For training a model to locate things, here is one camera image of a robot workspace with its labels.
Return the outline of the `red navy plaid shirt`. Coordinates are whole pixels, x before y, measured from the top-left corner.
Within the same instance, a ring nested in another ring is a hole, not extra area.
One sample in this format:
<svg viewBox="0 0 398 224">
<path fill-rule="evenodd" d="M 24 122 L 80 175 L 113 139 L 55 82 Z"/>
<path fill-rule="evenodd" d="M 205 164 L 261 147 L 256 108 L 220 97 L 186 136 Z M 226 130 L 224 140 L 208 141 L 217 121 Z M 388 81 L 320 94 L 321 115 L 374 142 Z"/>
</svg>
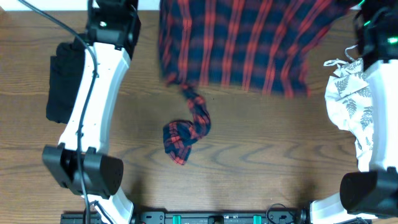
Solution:
<svg viewBox="0 0 398 224">
<path fill-rule="evenodd" d="M 355 5 L 337 0 L 161 0 L 159 59 L 192 120 L 164 126 L 165 153 L 184 165 L 211 129 L 199 85 L 240 86 L 262 94 L 306 95 L 306 56 Z"/>
</svg>

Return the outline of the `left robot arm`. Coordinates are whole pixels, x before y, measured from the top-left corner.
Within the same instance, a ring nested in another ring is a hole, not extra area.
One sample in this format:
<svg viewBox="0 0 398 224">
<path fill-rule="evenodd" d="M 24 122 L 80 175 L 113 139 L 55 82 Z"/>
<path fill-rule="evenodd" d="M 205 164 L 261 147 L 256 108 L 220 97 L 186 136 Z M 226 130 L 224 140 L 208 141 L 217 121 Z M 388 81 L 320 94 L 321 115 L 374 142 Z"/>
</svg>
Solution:
<svg viewBox="0 0 398 224">
<path fill-rule="evenodd" d="M 134 223 L 134 204 L 121 189 L 124 164 L 108 155 L 119 87 L 129 69 L 141 22 L 137 1 L 97 1 L 88 7 L 84 68 L 73 110 L 57 146 L 42 159 L 58 184 L 95 205 L 105 223 Z"/>
</svg>

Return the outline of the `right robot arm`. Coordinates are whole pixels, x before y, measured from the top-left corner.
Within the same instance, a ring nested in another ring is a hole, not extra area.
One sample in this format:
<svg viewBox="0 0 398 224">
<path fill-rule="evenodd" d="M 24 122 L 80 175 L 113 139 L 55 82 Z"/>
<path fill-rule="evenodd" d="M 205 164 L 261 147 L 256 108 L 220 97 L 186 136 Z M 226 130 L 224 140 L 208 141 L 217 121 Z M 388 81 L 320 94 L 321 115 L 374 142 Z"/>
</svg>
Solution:
<svg viewBox="0 0 398 224">
<path fill-rule="evenodd" d="M 356 137 L 358 171 L 339 192 L 310 204 L 302 223 L 370 223 L 397 216 L 397 2 L 360 1 L 359 58 L 329 60 L 330 120 Z"/>
</svg>

